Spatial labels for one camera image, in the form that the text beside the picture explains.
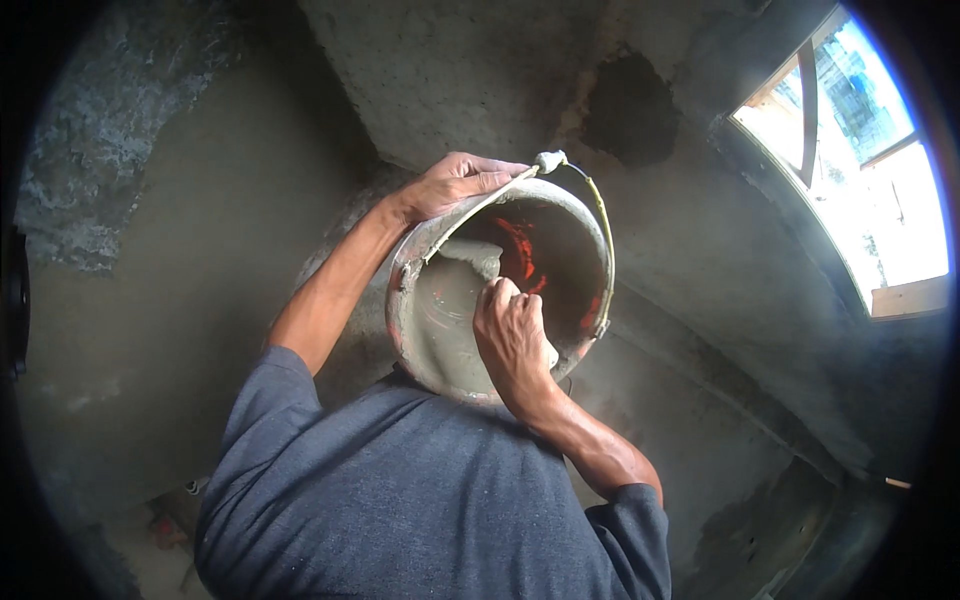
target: mortar inside bucket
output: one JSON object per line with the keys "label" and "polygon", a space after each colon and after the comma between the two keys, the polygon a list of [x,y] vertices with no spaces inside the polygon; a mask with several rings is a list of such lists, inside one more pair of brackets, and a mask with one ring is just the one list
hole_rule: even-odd
{"label": "mortar inside bucket", "polygon": [[499,274],[521,292],[542,296],[546,337],[560,355],[551,370],[555,380],[567,375],[595,340],[599,308],[612,282],[600,227],[569,192],[544,180],[519,181],[457,227],[484,201],[468,199],[411,231],[394,257],[386,317],[400,364],[421,385],[442,396],[489,403],[500,397],[472,326],[485,281],[465,261],[438,253],[423,260],[445,234],[499,246]]}

